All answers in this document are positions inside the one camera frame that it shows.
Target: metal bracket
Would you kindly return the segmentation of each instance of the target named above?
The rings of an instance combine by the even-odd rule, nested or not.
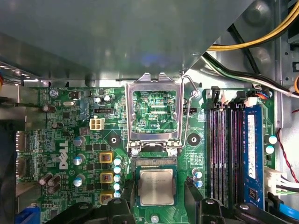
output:
[[[173,119],[177,123],[177,129],[171,133],[144,134],[132,131],[132,125],[136,120],[133,106],[133,93],[136,91],[175,91],[176,102]],[[128,124],[128,148],[143,147],[145,144],[159,144],[163,147],[167,145],[181,146],[182,120],[183,120],[184,83],[177,84],[165,73],[160,73],[157,81],[152,81],[149,73],[144,73],[140,79],[132,84],[126,85],[127,102],[127,124]]]

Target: red wire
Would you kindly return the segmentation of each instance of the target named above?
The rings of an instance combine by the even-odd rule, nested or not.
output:
[[[293,114],[293,113],[296,113],[296,112],[299,112],[299,109],[298,109],[298,110],[294,110],[294,111],[292,112],[292,114]],[[292,167],[291,167],[291,165],[290,165],[290,163],[289,163],[289,161],[288,161],[288,159],[287,159],[287,157],[286,157],[286,153],[285,153],[284,146],[283,146],[283,144],[281,143],[281,140],[280,140],[280,131],[281,131],[281,128],[278,129],[278,131],[277,131],[277,133],[276,133],[276,137],[277,137],[278,143],[279,143],[279,145],[280,145],[280,148],[281,148],[281,150],[282,150],[283,156],[284,156],[284,158],[285,158],[286,165],[288,166],[288,168],[289,168],[289,170],[290,170],[290,172],[291,172],[291,175],[292,175],[292,177],[294,178],[295,182],[296,182],[296,183],[299,183],[299,181],[297,180],[296,174],[295,174],[294,170],[292,169]]]

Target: dell logo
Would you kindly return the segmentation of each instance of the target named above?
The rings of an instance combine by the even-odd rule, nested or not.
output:
[[[67,153],[68,153],[68,141],[65,141],[64,143],[60,143],[60,147],[64,147],[63,149],[60,149],[59,152],[61,153],[59,156],[60,159],[60,164],[59,164],[59,169],[68,169],[68,164],[67,164]]]

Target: power connector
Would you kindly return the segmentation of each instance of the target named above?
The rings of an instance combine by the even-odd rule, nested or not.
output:
[[[276,196],[284,195],[278,192],[285,190],[276,187],[277,185],[281,185],[281,176],[284,176],[282,172],[271,169],[269,167],[264,167],[265,193],[271,192],[273,195]]]
[[[105,118],[98,118],[98,116],[94,116],[89,120],[89,128],[90,130],[103,130],[104,129]]]

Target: sticker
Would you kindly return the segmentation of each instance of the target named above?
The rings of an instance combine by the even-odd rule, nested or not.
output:
[[[256,178],[256,136],[255,116],[248,115],[248,175]]]

